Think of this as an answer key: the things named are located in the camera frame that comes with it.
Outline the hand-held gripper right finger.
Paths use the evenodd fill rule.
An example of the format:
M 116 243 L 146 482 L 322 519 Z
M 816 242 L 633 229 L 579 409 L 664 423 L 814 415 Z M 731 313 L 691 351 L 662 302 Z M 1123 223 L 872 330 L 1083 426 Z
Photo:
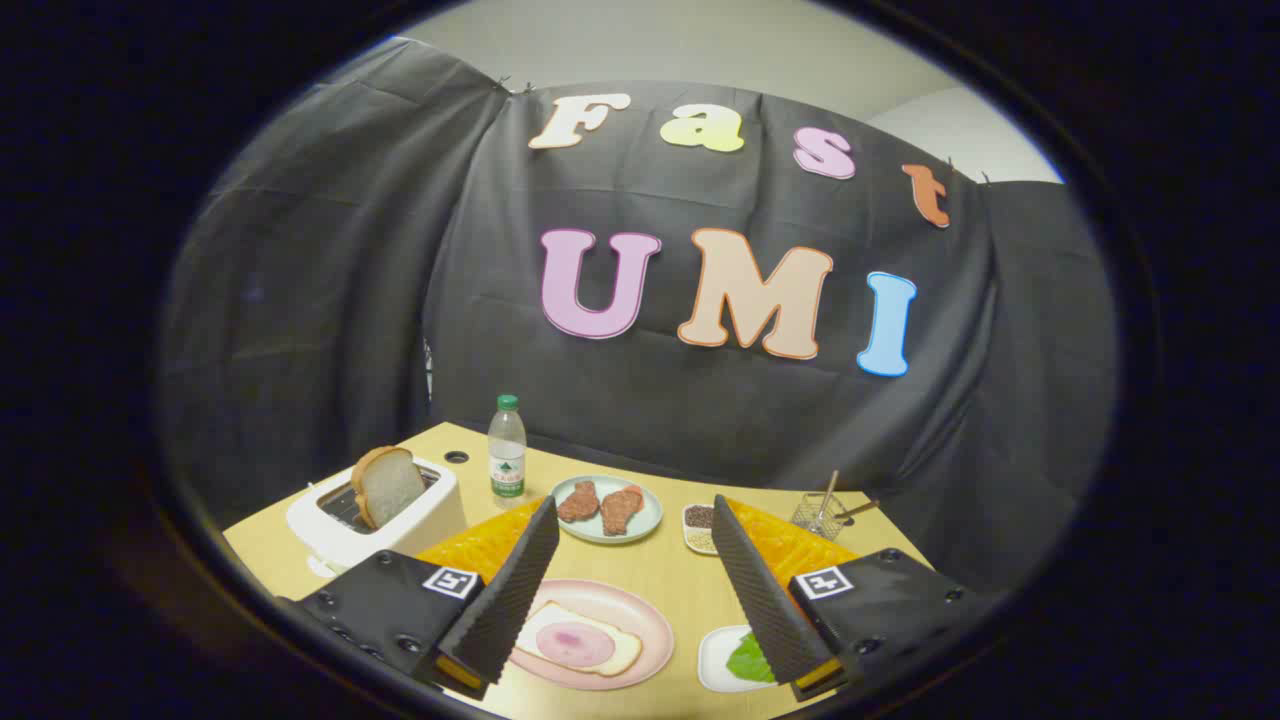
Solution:
M 869 694 L 998 603 L 901 550 L 856 555 L 724 496 L 712 539 L 774 679 L 800 701 Z

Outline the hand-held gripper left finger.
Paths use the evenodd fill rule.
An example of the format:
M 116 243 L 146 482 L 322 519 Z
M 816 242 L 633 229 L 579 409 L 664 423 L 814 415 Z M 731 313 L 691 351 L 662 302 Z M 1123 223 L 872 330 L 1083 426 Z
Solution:
M 481 700 L 502 676 L 559 537 L 545 497 L 417 556 L 380 550 L 287 605 L 383 666 Z

